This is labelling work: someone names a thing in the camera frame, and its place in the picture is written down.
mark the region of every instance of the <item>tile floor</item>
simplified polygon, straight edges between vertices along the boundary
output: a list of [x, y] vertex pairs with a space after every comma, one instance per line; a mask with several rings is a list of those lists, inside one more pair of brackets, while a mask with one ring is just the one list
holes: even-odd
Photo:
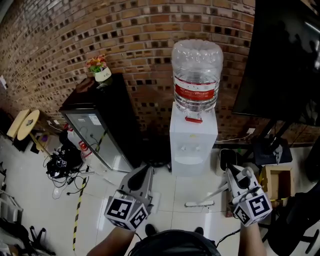
[[[47, 246], [58, 256], [85, 256], [96, 244], [101, 242], [113, 229], [111, 223], [105, 219], [104, 210], [108, 197], [115, 193], [116, 187], [106, 183], [99, 175], [91, 176], [82, 196], [79, 209], [78, 228], [76, 232], [76, 250], [73, 246], [73, 230], [79, 194], [66, 195], [74, 192], [71, 185], [63, 191], [59, 199], [54, 200], [53, 183], [46, 175], [43, 162], [45, 156], [40, 152], [30, 151], [31, 145], [24, 153], [19, 152], [11, 142], [0, 138], [0, 162], [7, 168], [7, 192], [12, 194], [23, 208], [22, 224], [25, 227], [35, 226], [36, 231], [45, 227], [47, 230]], [[302, 161], [306, 158], [310, 148], [294, 148], [292, 150], [293, 172], [297, 192], [308, 191], [313, 184], [300, 172]], [[217, 195], [216, 204], [209, 209], [185, 208], [184, 203], [195, 201], [214, 191], [223, 179], [215, 175], [218, 149], [213, 149], [207, 161], [207, 171], [198, 177], [175, 177], [166, 168], [157, 168], [153, 178], [153, 190], [161, 193], [159, 211], [151, 214], [139, 226], [137, 233], [144, 238], [144, 227], [147, 223], [154, 224], [159, 231], [168, 229], [182, 229], [193, 231], [196, 227], [203, 227], [204, 235], [218, 241], [225, 235], [240, 227], [239, 220], [225, 218], [226, 195]], [[92, 161], [92, 169], [104, 176], [110, 182], [119, 185], [125, 173], [108, 171], [97, 159]], [[309, 228], [306, 235], [313, 235], [320, 229], [320, 222]], [[135, 236], [130, 248], [139, 239]], [[222, 256], [238, 255], [239, 234], [233, 235], [222, 242], [218, 249]], [[268, 255], [275, 255], [265, 243]], [[292, 255], [305, 255], [307, 244], [300, 242]], [[314, 255], [320, 248], [320, 238], [309, 255]]]

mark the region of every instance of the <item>brick wall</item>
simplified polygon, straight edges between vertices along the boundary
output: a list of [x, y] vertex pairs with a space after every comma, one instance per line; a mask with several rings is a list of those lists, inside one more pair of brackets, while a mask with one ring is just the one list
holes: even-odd
[[[242, 136], [248, 127], [258, 133], [266, 119], [231, 114], [254, 14], [254, 0], [16, 0], [0, 24], [0, 74], [9, 86], [0, 88], [0, 105], [13, 116], [40, 109], [63, 124], [59, 107], [92, 76], [86, 60], [104, 54], [111, 71], [123, 73], [141, 130], [152, 126], [168, 134], [172, 47], [203, 39], [224, 53], [215, 107], [219, 139]], [[304, 128], [292, 125], [285, 136], [292, 141]], [[318, 134], [308, 127], [297, 142], [312, 142]]]

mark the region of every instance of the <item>potted flower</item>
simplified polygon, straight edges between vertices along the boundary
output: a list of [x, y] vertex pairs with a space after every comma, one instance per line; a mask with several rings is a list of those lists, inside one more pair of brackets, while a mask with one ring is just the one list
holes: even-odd
[[93, 72], [97, 82], [103, 82], [111, 77], [111, 71], [107, 67], [107, 62], [103, 55], [88, 60], [85, 65]]

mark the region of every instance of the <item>red label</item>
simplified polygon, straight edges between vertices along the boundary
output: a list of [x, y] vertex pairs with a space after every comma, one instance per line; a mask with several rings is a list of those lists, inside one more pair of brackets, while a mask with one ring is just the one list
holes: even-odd
[[175, 84], [175, 92], [189, 100], [193, 101], [205, 101], [210, 100], [214, 97], [214, 90], [208, 91], [192, 91], [188, 89], [181, 88], [179, 85]]

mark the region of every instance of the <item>flower pot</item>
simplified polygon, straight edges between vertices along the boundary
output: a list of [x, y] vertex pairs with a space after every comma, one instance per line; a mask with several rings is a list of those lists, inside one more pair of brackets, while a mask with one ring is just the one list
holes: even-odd
[[101, 72], [94, 73], [94, 78], [97, 82], [103, 82], [111, 77], [111, 71], [108, 67], [106, 67]]

